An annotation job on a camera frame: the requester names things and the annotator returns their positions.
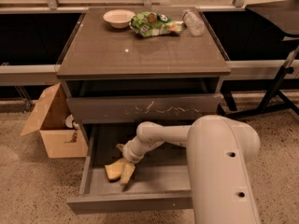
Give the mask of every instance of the countertop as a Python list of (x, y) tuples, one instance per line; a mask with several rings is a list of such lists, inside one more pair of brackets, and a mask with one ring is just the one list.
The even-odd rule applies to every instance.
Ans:
[[(66, 53), (60, 79), (107, 79), (143, 77), (214, 77), (228, 75), (208, 29), (193, 37), (188, 29), (180, 35), (143, 38), (132, 29), (115, 29), (103, 15), (115, 8), (90, 8)], [(128, 7), (134, 13), (144, 7)], [(152, 7), (173, 21), (181, 21), (183, 7)]]

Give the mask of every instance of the plastic bag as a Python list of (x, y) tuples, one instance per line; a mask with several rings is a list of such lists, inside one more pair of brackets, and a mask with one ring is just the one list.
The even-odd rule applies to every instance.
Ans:
[(181, 24), (177, 24), (164, 14), (141, 12), (132, 17), (130, 27), (143, 37), (181, 33)]

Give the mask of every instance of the plastic bottle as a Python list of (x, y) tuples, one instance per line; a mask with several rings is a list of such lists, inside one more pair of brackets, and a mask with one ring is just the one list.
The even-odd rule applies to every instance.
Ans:
[(186, 9), (183, 11), (182, 20), (194, 36), (199, 36), (205, 31), (204, 22), (201, 20), (199, 15), (191, 9)]

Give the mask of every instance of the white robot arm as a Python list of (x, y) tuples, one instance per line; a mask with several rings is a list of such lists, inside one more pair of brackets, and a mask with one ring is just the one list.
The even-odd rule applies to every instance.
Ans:
[(245, 161), (257, 156), (258, 134), (248, 124), (204, 116), (192, 126), (141, 123), (122, 150), (130, 163), (163, 142), (187, 148), (196, 224), (260, 224)]

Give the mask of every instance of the black table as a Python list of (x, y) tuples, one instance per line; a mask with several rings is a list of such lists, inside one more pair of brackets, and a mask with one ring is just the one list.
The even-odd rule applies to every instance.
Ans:
[[(220, 112), (224, 116), (236, 119), (291, 108), (299, 115), (299, 108), (279, 90), (284, 77), (293, 72), (292, 62), (299, 51), (299, 0), (247, 5), (245, 9), (272, 22), (284, 34), (281, 42), (291, 45), (292, 49), (284, 64), (279, 68), (278, 73), (257, 108), (226, 114), (220, 107)], [(268, 106), (271, 99), (276, 95), (278, 95), (284, 103)]]

